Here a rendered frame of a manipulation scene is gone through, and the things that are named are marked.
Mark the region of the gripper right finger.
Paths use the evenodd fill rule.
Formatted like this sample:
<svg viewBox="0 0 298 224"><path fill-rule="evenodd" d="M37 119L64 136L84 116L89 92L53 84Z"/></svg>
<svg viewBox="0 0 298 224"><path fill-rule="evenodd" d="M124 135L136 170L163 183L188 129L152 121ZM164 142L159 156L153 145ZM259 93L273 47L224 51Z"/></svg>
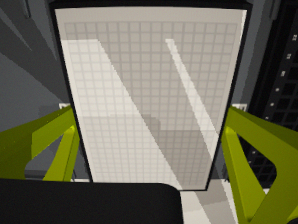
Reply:
<svg viewBox="0 0 298 224"><path fill-rule="evenodd" d="M277 176L267 194L252 171L237 134L274 163ZM238 224L287 224L298 218L297 131L230 105L221 143Z"/></svg>

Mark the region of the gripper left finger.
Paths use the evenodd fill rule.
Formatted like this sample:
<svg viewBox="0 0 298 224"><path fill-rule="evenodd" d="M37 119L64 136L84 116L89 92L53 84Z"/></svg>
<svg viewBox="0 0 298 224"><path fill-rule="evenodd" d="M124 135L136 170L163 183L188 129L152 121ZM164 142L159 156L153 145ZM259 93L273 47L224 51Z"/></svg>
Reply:
<svg viewBox="0 0 298 224"><path fill-rule="evenodd" d="M71 105L0 132L0 178L26 180L26 164L63 133L43 180L71 181L80 141Z"/></svg>

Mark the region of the black well plate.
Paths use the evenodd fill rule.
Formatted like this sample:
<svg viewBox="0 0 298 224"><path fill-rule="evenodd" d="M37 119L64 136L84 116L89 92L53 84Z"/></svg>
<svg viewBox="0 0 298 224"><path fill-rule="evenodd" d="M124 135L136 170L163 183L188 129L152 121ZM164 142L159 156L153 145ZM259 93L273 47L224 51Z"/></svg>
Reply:
<svg viewBox="0 0 298 224"><path fill-rule="evenodd" d="M298 0L281 0L247 112L298 132L297 49ZM241 136L239 140L260 185L270 189L277 175L274 163Z"/></svg>

